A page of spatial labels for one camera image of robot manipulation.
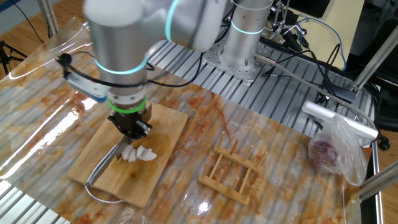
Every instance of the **metal base plate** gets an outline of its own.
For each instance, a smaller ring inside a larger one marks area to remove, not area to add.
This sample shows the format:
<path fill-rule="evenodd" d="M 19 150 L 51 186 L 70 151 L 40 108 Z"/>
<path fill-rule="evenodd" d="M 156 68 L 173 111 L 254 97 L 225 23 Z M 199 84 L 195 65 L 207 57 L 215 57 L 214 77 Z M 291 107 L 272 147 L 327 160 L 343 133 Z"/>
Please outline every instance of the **metal base plate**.
<path fill-rule="evenodd" d="M 232 67 L 224 61 L 220 59 L 220 52 L 224 48 L 224 44 L 226 43 L 225 39 L 214 44 L 212 48 L 207 51 L 204 56 L 203 60 L 210 66 L 216 67 L 233 77 L 236 77 L 239 80 L 242 80 L 246 83 L 252 83 L 256 77 L 258 76 L 259 72 L 263 68 L 264 64 L 260 62 L 256 62 L 252 67 L 246 68 L 235 68 Z M 266 49 L 265 47 L 259 45 L 257 47 L 257 51 L 264 52 Z"/>

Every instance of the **gray robot arm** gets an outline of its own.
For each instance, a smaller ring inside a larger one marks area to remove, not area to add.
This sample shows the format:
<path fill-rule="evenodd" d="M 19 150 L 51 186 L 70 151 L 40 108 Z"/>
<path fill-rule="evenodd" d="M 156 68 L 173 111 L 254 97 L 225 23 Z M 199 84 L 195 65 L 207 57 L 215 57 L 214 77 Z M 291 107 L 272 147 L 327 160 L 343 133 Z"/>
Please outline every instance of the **gray robot arm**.
<path fill-rule="evenodd" d="M 70 73 L 71 86 L 114 110 L 108 117 L 129 139 L 145 137 L 146 52 L 160 40 L 204 52 L 215 41 L 226 0 L 86 0 L 91 39 L 102 83 Z"/>

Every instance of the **white food piece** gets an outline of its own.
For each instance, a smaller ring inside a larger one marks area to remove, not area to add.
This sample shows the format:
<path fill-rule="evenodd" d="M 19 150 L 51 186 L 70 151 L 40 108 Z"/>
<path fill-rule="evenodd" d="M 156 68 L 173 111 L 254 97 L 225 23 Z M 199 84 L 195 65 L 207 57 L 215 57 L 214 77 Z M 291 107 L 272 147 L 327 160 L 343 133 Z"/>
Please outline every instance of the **white food piece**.
<path fill-rule="evenodd" d="M 152 149 L 146 149 L 139 158 L 142 161 L 152 161 L 157 157 L 157 154 L 152 152 Z"/>
<path fill-rule="evenodd" d="M 137 149 L 132 149 L 129 155 L 129 162 L 136 161 L 136 154 L 137 154 Z"/>
<path fill-rule="evenodd" d="M 144 146 L 140 146 L 137 149 L 137 157 L 141 158 L 142 153 L 145 151 L 145 147 Z"/>
<path fill-rule="evenodd" d="M 124 150 L 122 152 L 122 158 L 123 158 L 124 161 L 129 159 L 129 155 L 130 155 L 131 150 L 132 150 L 132 145 L 127 145 L 124 148 Z"/>

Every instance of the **teal led ring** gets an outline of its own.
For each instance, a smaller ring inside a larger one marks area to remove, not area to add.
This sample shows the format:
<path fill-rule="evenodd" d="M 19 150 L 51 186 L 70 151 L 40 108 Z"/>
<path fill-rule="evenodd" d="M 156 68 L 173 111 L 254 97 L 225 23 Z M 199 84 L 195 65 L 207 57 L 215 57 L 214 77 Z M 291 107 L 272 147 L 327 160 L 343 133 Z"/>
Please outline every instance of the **teal led ring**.
<path fill-rule="evenodd" d="M 244 34 L 259 34 L 259 33 L 261 33 L 264 30 L 264 28 L 262 28 L 260 31 L 257 31 L 257 32 L 247 32 L 247 31 L 244 31 L 244 30 L 241 30 L 241 29 L 237 28 L 235 26 L 235 24 L 233 23 L 233 21 L 231 21 L 231 24 L 237 31 L 242 32 Z"/>
<path fill-rule="evenodd" d="M 95 63 L 97 64 L 97 66 L 100 69 L 104 70 L 105 72 L 109 72 L 109 73 L 112 73 L 112 74 L 115 74 L 115 75 L 130 75 L 130 74 L 136 73 L 139 70 L 143 69 L 145 67 L 145 65 L 147 64 L 147 62 L 148 62 L 148 58 L 145 57 L 144 60 L 141 62 L 141 64 L 138 65 L 137 67 L 133 68 L 132 70 L 128 70 L 128 71 L 113 71 L 113 70 L 105 68 L 97 60 L 95 60 Z"/>
<path fill-rule="evenodd" d="M 175 8 L 177 7 L 178 0 L 173 0 L 172 5 L 170 6 L 169 13 L 166 18 L 166 26 L 164 27 L 164 34 L 166 35 L 166 39 L 168 41 L 172 41 L 172 21 Z"/>

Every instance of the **white pipe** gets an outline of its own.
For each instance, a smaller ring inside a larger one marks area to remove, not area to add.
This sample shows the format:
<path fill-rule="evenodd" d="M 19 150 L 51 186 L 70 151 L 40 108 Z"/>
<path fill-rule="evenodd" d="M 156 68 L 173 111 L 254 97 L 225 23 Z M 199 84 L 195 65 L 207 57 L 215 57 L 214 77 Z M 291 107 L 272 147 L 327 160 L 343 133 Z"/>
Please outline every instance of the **white pipe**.
<path fill-rule="evenodd" d="M 370 140 L 376 139 L 379 133 L 376 129 L 370 128 L 369 126 L 366 126 L 352 119 L 349 119 L 345 116 L 342 116 L 338 113 L 335 113 L 331 110 L 328 110 L 316 103 L 306 101 L 303 105 L 302 110 L 303 112 L 306 112 L 316 118 L 319 118 L 322 121 L 326 121 L 327 119 L 330 119 L 337 114 L 338 116 L 342 117 L 352 128 L 354 128 L 356 135 L 366 139 Z"/>

